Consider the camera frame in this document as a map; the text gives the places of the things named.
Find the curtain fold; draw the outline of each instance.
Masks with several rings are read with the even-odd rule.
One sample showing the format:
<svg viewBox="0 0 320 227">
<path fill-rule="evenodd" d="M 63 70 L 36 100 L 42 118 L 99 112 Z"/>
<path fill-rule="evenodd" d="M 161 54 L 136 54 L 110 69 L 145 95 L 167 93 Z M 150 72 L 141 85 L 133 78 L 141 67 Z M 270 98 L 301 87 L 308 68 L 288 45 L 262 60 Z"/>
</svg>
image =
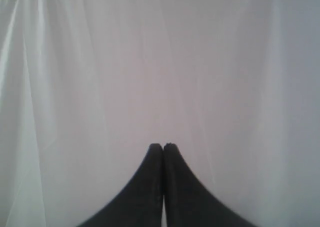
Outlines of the curtain fold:
<svg viewBox="0 0 320 227">
<path fill-rule="evenodd" d="M 0 0 L 0 226 L 78 225 L 167 142 L 256 225 L 319 225 L 319 13 L 319 0 Z"/>
</svg>

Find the white backdrop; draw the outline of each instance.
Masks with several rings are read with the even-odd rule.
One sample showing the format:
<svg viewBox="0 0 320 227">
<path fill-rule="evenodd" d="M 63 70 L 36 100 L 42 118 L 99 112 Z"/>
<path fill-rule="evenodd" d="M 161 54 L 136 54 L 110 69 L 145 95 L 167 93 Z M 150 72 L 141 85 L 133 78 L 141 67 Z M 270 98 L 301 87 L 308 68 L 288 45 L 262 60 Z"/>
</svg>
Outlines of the white backdrop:
<svg viewBox="0 0 320 227">
<path fill-rule="evenodd" d="M 320 0 L 0 0 L 0 226 L 73 227 L 150 143 L 261 227 L 320 225 Z"/>
</svg>

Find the white curtain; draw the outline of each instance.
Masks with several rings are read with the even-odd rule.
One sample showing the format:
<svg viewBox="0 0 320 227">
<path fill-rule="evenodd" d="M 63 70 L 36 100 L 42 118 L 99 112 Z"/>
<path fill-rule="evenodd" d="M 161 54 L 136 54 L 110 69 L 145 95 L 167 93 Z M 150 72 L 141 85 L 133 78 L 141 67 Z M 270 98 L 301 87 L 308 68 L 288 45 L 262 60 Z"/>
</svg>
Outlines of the white curtain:
<svg viewBox="0 0 320 227">
<path fill-rule="evenodd" d="M 320 225 L 320 0 L 0 0 L 0 226 L 74 227 L 176 143 L 260 227 Z"/>
</svg>

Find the white fabric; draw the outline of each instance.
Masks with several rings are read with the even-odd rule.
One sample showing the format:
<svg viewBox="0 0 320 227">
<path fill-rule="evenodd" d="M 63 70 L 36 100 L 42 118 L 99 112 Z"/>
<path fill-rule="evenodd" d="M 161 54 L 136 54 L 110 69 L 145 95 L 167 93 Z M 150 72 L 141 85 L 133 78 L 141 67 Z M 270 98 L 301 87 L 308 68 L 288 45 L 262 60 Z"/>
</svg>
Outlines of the white fabric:
<svg viewBox="0 0 320 227">
<path fill-rule="evenodd" d="M 0 226 L 73 227 L 176 143 L 261 227 L 320 224 L 320 0 L 0 0 Z"/>
</svg>

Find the shower curtain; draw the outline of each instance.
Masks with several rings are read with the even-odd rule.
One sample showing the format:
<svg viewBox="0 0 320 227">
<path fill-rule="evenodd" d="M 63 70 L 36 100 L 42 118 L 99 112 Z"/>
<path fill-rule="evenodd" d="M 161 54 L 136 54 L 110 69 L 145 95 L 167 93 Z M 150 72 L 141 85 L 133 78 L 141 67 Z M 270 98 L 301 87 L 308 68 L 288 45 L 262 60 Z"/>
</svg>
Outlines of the shower curtain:
<svg viewBox="0 0 320 227">
<path fill-rule="evenodd" d="M 78 225 L 167 142 L 254 224 L 319 226 L 319 26 L 320 0 L 0 0 L 0 226 Z"/>
</svg>

